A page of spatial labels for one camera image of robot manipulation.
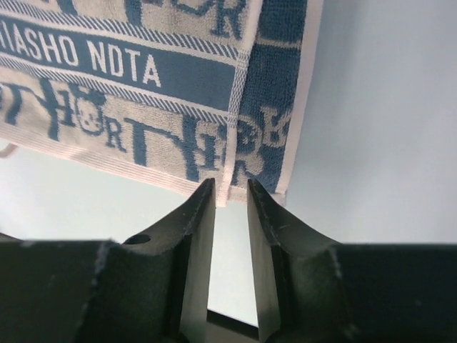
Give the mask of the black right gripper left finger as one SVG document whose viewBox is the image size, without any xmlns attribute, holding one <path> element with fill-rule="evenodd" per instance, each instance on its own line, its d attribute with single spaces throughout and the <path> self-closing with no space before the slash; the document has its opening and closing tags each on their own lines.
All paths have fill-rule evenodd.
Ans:
<svg viewBox="0 0 457 343">
<path fill-rule="evenodd" d="M 123 243 L 1 237 L 3 342 L 203 342 L 215 181 Z"/>
</svg>

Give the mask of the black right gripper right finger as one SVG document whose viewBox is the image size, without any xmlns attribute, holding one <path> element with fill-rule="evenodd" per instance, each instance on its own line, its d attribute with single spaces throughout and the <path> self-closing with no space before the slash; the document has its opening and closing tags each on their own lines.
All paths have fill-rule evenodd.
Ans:
<svg viewBox="0 0 457 343">
<path fill-rule="evenodd" d="M 456 246 L 343 244 L 255 180 L 248 229 L 261 342 L 454 342 Z"/>
</svg>

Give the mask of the blue white patterned towel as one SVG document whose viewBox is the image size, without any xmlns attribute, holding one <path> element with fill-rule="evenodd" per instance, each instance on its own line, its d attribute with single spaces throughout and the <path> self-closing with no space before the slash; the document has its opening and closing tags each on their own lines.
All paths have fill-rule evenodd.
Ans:
<svg viewBox="0 0 457 343">
<path fill-rule="evenodd" d="M 322 1 L 3 1 L 1 156 L 286 198 Z"/>
</svg>

